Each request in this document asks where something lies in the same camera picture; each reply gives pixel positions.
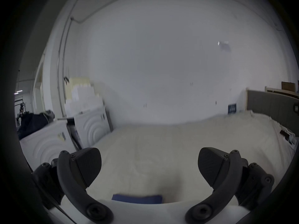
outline wooden board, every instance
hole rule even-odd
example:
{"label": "wooden board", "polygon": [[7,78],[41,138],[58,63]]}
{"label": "wooden board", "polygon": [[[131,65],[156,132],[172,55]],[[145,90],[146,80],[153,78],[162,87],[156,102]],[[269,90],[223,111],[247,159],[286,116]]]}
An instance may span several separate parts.
{"label": "wooden board", "polygon": [[295,83],[291,83],[291,82],[281,82],[281,89],[282,90],[286,90],[286,91],[292,91],[292,92],[296,92],[296,86]]}
{"label": "wooden board", "polygon": [[278,93],[281,95],[287,95],[296,99],[299,99],[299,93],[292,92],[292,91],[286,91],[286,90],[280,90],[280,89],[274,89],[274,88],[269,88],[265,86],[265,91],[266,92],[273,92],[273,93]]}

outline black fabric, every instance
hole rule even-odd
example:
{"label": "black fabric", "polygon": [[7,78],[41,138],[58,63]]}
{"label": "black fabric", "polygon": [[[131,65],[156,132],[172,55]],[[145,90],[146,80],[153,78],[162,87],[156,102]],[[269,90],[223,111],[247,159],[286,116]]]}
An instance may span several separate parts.
{"label": "black fabric", "polygon": [[48,124],[47,118],[41,114],[24,114],[21,120],[21,127],[18,130],[19,140],[32,134]]}

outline bed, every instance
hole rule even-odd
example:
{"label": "bed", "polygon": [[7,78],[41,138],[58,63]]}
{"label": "bed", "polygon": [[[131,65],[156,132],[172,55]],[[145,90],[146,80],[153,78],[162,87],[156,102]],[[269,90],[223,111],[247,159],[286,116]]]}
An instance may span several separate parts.
{"label": "bed", "polygon": [[[160,194],[164,203],[204,200],[213,190],[197,166],[203,147],[238,149],[274,176],[275,188],[294,155],[281,129],[269,116],[252,111],[182,125],[125,126],[95,144],[102,169],[87,193],[96,200],[111,200],[113,194]],[[237,205],[236,198],[230,204]]]}

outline cardboard box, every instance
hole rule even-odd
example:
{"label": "cardboard box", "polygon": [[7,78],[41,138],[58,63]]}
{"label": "cardboard box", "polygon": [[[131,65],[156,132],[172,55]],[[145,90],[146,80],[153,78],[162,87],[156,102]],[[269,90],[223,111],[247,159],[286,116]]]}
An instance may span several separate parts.
{"label": "cardboard box", "polygon": [[281,89],[282,90],[286,90],[286,91],[292,91],[292,92],[296,92],[296,86],[295,83],[291,83],[291,82],[281,82]]}

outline white box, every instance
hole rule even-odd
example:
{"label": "white box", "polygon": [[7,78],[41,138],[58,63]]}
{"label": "white box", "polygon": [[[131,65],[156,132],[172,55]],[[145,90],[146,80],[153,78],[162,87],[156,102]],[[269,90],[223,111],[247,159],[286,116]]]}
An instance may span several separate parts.
{"label": "white box", "polygon": [[66,120],[58,120],[20,140],[23,154],[34,171],[44,162],[51,163],[62,150],[76,152]]}
{"label": "white box", "polygon": [[85,100],[95,96],[92,86],[75,86],[72,90],[72,100]]}
{"label": "white box", "polygon": [[68,118],[74,117],[81,112],[101,107],[103,107],[103,99],[101,96],[93,96],[85,100],[71,101],[64,104],[66,117]]}
{"label": "white box", "polygon": [[110,133],[105,107],[74,117],[82,148],[91,147]]}

